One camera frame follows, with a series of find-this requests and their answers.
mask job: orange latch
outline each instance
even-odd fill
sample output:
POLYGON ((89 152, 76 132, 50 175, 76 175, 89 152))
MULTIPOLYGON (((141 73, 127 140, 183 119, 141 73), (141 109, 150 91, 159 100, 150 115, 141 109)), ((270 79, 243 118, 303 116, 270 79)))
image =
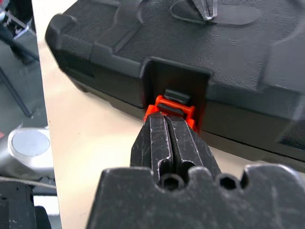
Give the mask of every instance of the orange latch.
POLYGON ((195 112, 195 107, 194 106, 185 106, 183 104, 179 104, 177 102, 165 99, 162 95, 159 95, 156 98, 156 101, 155 101, 154 105, 149 105, 148 106, 146 114, 145 114, 144 119, 143 119, 144 121, 146 121, 146 118, 147 118, 148 115, 150 115, 152 113, 155 113, 155 112, 161 112, 161 114, 163 114, 163 115, 175 115, 170 111, 161 110, 158 107, 159 104, 164 104, 164 105, 169 106, 171 108, 179 109, 179 110, 183 111, 183 113, 185 114, 184 117, 185 117, 185 120, 186 120, 187 124, 195 132, 198 131, 195 120, 193 120, 193 114, 195 112))

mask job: beige table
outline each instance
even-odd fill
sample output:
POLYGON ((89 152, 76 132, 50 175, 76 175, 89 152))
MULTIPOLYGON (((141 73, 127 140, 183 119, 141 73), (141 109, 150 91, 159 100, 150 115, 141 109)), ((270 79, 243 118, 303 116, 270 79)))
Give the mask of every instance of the beige table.
MULTIPOLYGON (((127 167, 142 122, 78 91, 58 69, 44 34, 75 0, 33 0, 43 89, 63 229, 84 229, 101 171, 127 167)), ((212 149, 223 172, 240 176, 250 161, 212 149)))

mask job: scratched metal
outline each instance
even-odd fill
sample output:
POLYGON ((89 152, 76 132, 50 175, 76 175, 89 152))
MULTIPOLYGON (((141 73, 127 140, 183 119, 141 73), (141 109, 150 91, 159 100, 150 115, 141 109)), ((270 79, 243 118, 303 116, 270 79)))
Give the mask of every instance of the scratched metal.
POLYGON ((194 166, 206 167, 213 177, 221 173, 210 148, 182 118, 169 115, 165 119, 171 134, 173 152, 178 159, 178 170, 183 169, 184 163, 190 162, 194 166))
POLYGON ((156 183, 162 174, 173 172, 173 152, 163 115, 155 113, 147 118, 132 146, 130 165, 151 168, 156 183))
POLYGON ((287 167, 246 167, 233 189, 204 167, 189 176, 169 192, 148 168, 104 171, 87 229, 305 229, 305 184, 287 167))

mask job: embossed case surface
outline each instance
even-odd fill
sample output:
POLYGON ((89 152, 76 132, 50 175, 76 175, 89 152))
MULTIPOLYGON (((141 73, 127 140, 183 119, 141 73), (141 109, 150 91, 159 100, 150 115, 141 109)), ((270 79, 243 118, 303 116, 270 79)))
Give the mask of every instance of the embossed case surface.
POLYGON ((206 101, 202 130, 305 161, 305 2, 218 4, 202 22, 177 0, 79 0, 46 41, 77 87, 118 109, 142 117, 174 89, 206 101))

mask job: black tool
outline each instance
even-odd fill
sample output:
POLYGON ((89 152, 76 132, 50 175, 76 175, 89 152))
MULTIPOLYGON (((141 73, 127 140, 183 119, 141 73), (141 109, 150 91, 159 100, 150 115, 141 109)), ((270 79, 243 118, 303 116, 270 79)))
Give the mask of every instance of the black tool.
POLYGON ((87 229, 304 229, 304 212, 292 169, 248 166, 239 181, 181 117, 151 114, 131 167, 103 171, 87 229))
POLYGON ((34 206, 30 186, 16 182, 0 182, 0 228, 51 229, 44 207, 34 206))

